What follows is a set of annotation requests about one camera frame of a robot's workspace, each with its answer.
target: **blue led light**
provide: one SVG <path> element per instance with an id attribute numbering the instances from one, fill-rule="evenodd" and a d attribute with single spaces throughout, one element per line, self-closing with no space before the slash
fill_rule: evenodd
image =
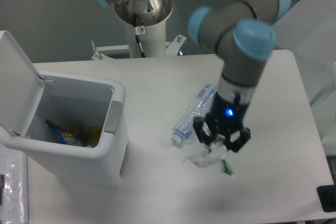
<path id="1" fill-rule="evenodd" d="M 225 115 L 228 116 L 229 118 L 234 115 L 232 109 L 226 109 L 225 110 Z"/>

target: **white panel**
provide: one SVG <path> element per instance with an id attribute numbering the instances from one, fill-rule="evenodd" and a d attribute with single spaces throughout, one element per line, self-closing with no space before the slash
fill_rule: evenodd
<path id="1" fill-rule="evenodd" d="M 0 124 L 23 133 L 35 113 L 43 84 L 8 31 L 0 31 Z"/>

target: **crumpled plastic wrapper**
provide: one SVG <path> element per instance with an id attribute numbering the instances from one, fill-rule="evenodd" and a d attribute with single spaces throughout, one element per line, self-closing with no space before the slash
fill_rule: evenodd
<path id="1" fill-rule="evenodd" d="M 223 144 L 211 144 L 211 146 L 202 151 L 200 154 L 188 156 L 194 165 L 199 168 L 206 168 L 216 163 L 222 164 L 222 172 L 232 177 L 235 177 L 235 173 L 230 162 L 226 157 L 227 149 Z"/>

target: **robotic arm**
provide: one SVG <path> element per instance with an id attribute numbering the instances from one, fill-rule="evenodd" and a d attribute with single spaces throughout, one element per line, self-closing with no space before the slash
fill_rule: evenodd
<path id="1" fill-rule="evenodd" d="M 281 17 L 291 0 L 234 1 L 217 12 L 199 8 L 188 29 L 195 41 L 225 62 L 210 112 L 205 118 L 194 118 L 197 137 L 206 145 L 221 141 L 238 152 L 250 139 L 243 119 L 276 41 L 275 30 L 266 22 Z M 232 142 L 237 131 L 240 137 Z"/>
<path id="2" fill-rule="evenodd" d="M 165 21 L 173 9 L 172 0 L 96 0 L 100 7 L 114 4 L 124 22 L 131 58 L 165 55 Z"/>

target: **gray wall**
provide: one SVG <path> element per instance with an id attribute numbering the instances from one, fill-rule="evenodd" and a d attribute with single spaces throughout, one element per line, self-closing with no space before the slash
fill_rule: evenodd
<path id="1" fill-rule="evenodd" d="M 232 0 L 173 0 L 167 40 L 188 36 L 190 14 L 201 5 L 219 9 Z M 88 60 L 96 46 L 125 45 L 125 31 L 113 6 L 100 9 L 94 0 L 0 0 L 0 30 L 9 30 L 32 62 Z M 184 51 L 206 51 L 188 39 Z"/>

